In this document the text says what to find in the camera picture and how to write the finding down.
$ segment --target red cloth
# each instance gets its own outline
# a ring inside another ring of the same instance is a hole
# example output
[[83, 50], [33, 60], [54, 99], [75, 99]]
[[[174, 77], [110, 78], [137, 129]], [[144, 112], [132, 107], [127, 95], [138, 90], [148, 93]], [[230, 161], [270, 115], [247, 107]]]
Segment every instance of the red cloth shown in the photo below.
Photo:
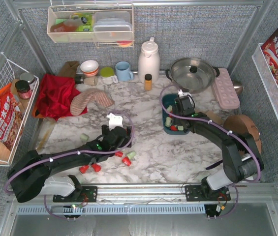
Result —
[[71, 117], [71, 102], [75, 96], [80, 94], [74, 85], [74, 79], [71, 77], [45, 74], [36, 102], [40, 114], [55, 120], [60, 117]]

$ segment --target marble countertop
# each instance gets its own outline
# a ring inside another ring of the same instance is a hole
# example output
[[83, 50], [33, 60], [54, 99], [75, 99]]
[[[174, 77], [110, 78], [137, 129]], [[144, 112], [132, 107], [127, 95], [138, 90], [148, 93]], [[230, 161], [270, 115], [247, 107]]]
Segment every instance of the marble countertop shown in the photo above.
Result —
[[[90, 140], [101, 134], [101, 126], [108, 124], [107, 113], [117, 109], [128, 113], [135, 126], [135, 137], [131, 148], [125, 153], [136, 151], [135, 159], [130, 167], [121, 162], [121, 158], [113, 156], [99, 163], [102, 167], [99, 173], [89, 168], [85, 174], [79, 168], [73, 168], [58, 173], [59, 176], [76, 175], [81, 183], [184, 183], [199, 182], [205, 176], [217, 171], [206, 171], [205, 168], [222, 158], [221, 150], [206, 138], [192, 134], [168, 135], [162, 126], [162, 112], [159, 104], [160, 91], [170, 84], [161, 76], [153, 84], [151, 91], [145, 91], [143, 84], [135, 77], [130, 82], [104, 85], [99, 80], [96, 88], [104, 90], [115, 101], [109, 108], [101, 108], [91, 103], [88, 113], [77, 117], [60, 118], [50, 135], [48, 142], [40, 153], [55, 153], [77, 148], [84, 143], [80, 140], [82, 133]], [[92, 88], [78, 85], [79, 91]], [[175, 93], [174, 87], [165, 94]], [[222, 111], [215, 100], [212, 89], [208, 88], [193, 99], [196, 110], [208, 110], [218, 114], [223, 119], [230, 115]]]

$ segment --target brown pan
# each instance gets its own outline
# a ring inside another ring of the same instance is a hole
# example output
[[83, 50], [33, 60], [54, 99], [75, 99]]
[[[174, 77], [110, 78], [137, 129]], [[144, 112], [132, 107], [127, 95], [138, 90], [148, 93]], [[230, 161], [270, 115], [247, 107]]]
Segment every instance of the brown pan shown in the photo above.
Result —
[[261, 153], [260, 132], [255, 123], [245, 115], [229, 116], [224, 122], [224, 128], [235, 131], [239, 134], [249, 133], [255, 139], [259, 153]]

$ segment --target gray floor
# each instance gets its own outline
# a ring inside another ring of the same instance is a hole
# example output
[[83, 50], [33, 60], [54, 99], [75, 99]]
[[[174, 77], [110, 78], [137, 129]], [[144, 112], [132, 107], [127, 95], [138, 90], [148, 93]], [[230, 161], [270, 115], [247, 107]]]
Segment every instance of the gray floor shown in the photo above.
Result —
[[49, 215], [19, 215], [11, 235], [275, 236], [276, 234], [266, 205], [239, 204], [230, 217], [216, 221], [208, 221], [203, 214], [88, 215], [82, 216], [76, 222], [62, 221]]

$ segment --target orange food package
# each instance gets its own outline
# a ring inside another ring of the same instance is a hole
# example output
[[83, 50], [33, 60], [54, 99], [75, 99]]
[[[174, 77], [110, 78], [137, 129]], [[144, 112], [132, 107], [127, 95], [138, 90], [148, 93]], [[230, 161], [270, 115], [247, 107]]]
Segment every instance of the orange food package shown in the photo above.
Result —
[[23, 116], [10, 88], [11, 83], [0, 89], [0, 142], [12, 150]]

